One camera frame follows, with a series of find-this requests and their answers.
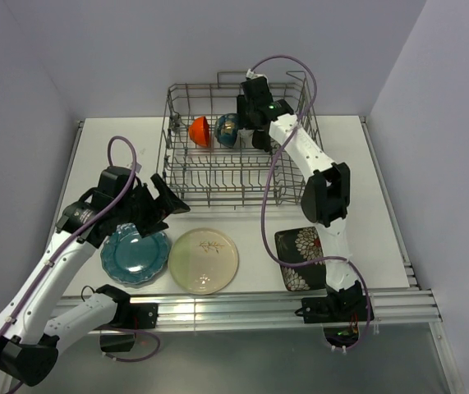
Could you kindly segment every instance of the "cream plate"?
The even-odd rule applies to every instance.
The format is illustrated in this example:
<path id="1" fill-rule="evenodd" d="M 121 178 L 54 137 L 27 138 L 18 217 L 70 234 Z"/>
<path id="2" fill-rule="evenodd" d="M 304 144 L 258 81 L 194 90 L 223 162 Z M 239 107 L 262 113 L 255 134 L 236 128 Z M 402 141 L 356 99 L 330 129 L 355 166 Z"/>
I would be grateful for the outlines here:
<path id="1" fill-rule="evenodd" d="M 237 250 L 225 234 L 212 228 L 195 228 L 183 234 L 168 256 L 174 281 L 191 294 L 212 294 L 236 275 Z"/>

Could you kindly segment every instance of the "gray floor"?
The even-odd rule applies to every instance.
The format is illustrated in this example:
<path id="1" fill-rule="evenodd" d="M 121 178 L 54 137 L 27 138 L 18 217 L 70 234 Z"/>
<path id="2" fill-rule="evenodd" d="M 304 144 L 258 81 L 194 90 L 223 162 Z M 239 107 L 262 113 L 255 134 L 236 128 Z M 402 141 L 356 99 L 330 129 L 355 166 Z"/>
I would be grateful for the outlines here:
<path id="1" fill-rule="evenodd" d="M 320 329 L 166 333 L 162 351 L 139 364 L 104 359 L 98 338 L 70 348 L 39 386 L 23 393 L 447 393 L 429 326 L 381 326 L 346 356 Z M 136 346 L 130 355 L 148 351 Z"/>

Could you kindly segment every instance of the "white table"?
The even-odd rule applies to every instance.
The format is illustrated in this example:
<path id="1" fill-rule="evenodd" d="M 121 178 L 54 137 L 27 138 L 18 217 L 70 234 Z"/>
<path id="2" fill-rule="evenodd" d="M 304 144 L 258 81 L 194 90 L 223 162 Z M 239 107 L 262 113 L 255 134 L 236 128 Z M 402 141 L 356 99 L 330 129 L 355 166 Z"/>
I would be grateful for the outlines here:
<path id="1" fill-rule="evenodd" d="M 107 143 L 114 135 L 127 137 L 136 147 L 141 165 L 139 176 L 142 181 L 148 180 L 149 188 L 154 192 L 149 178 L 157 166 L 162 122 L 162 117 L 87 119 L 76 146 L 59 212 L 97 184 L 99 174 L 108 165 Z M 327 154 L 336 162 L 345 161 L 352 171 L 347 234 L 353 262 L 371 289 L 409 287 L 360 119 L 354 116 L 318 117 L 318 123 Z M 113 161 L 116 165 L 130 164 L 131 156 L 123 143 L 114 144 Z M 279 267 L 269 258 L 262 245 L 259 215 L 259 210 L 255 208 L 201 208 L 170 217 L 167 220 L 170 228 L 166 232 L 175 241 L 192 228 L 212 227 L 227 233 L 234 240 L 240 255 L 239 268 L 232 282 L 221 290 L 222 293 L 285 291 Z M 267 232 L 271 245 L 274 245 L 276 231 L 308 225 L 300 207 L 269 207 Z M 78 296 L 84 285 L 97 287 L 106 283 L 132 295 L 185 293 L 168 271 L 146 286 L 120 285 L 104 272 L 99 252 L 96 252 L 77 273 L 64 296 Z"/>

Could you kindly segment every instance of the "metal dish rack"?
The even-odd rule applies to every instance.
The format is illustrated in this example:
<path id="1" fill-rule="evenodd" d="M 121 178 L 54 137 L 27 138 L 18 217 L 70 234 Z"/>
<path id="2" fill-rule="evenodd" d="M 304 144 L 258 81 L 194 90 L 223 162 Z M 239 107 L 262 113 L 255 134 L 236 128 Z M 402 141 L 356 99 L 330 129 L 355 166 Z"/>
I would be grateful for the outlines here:
<path id="1" fill-rule="evenodd" d="M 271 152 L 266 153 L 253 148 L 251 139 L 238 136 L 234 148 L 229 148 L 214 138 L 218 118 L 236 112 L 236 96 L 242 93 L 240 83 L 244 75 L 244 71 L 219 72 L 215 83 L 175 84 L 168 89 L 157 170 L 190 206 L 261 205 L 272 154 L 278 144 L 274 143 Z M 274 99 L 286 99 L 300 112 L 311 97 L 306 74 L 288 71 L 286 75 L 287 81 L 270 83 L 269 87 Z M 188 135 L 189 125 L 202 116 L 210 124 L 209 148 L 196 145 Z M 321 147 L 313 108 L 301 123 Z M 300 170 L 284 153 L 274 171 L 269 203 L 299 204 L 304 185 Z"/>

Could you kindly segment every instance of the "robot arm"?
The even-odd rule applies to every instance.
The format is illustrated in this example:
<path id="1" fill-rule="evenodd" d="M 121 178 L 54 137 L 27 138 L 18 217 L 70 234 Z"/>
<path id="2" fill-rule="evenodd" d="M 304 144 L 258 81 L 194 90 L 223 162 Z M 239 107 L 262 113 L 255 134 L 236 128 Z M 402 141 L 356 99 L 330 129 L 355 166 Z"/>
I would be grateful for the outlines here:
<path id="1" fill-rule="evenodd" d="M 349 258 L 346 217 L 350 198 L 350 170 L 346 163 L 336 164 L 298 124 L 297 115 L 286 100 L 274 101 L 263 75 L 249 71 L 241 83 L 243 94 L 237 97 L 237 113 L 241 128 L 255 130 L 252 144 L 270 151 L 270 141 L 281 145 L 293 130 L 296 134 L 285 146 L 285 151 L 298 166 L 306 187 L 301 208 L 306 218 L 314 223 L 325 256 Z M 359 277 L 349 264 L 326 260 L 326 288 L 328 296 L 319 314 L 326 321 L 342 322 L 356 308 L 364 304 Z"/>
<path id="2" fill-rule="evenodd" d="M 122 327 L 132 319 L 130 296 L 125 291 L 106 285 L 97 289 L 84 304 L 49 320 L 72 278 L 104 239 L 113 234 L 118 225 L 129 222 L 136 225 L 141 236 L 148 236 L 168 227 L 163 220 L 169 214 L 190 211 L 159 175 L 151 178 L 159 192 L 156 199 L 146 184 L 141 184 L 136 178 L 136 187 L 130 187 L 112 209 L 60 252 L 54 260 L 56 263 L 50 262 L 50 256 L 71 234 L 116 199 L 130 176 L 131 170 L 128 168 L 108 167 L 101 173 L 97 187 L 88 190 L 78 201 L 64 209 L 44 256 L 24 286 L 0 313 L 0 369 L 28 386 L 40 383 L 49 374 L 58 356 L 87 332 L 107 324 Z M 49 268 L 46 271 L 43 270 L 45 265 Z M 14 308 L 39 275 L 44 275 L 40 284 L 13 319 Z M 11 324 L 6 331 L 2 331 L 6 322 Z"/>

